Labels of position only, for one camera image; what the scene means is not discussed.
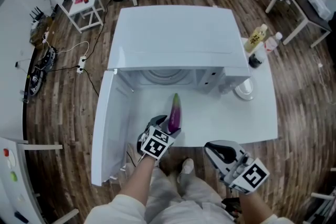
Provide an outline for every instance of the sneaker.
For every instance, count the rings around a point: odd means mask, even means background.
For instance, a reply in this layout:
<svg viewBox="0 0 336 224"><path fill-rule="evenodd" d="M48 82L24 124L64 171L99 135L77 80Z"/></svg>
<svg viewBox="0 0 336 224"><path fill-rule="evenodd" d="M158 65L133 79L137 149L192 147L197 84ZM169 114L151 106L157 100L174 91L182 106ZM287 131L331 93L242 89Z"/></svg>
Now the sneaker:
<svg viewBox="0 0 336 224"><path fill-rule="evenodd" d="M180 178L182 174L191 174L191 172L194 170L194 161L193 159L186 159L182 164L182 170L177 177L177 182L180 183Z"/></svg>

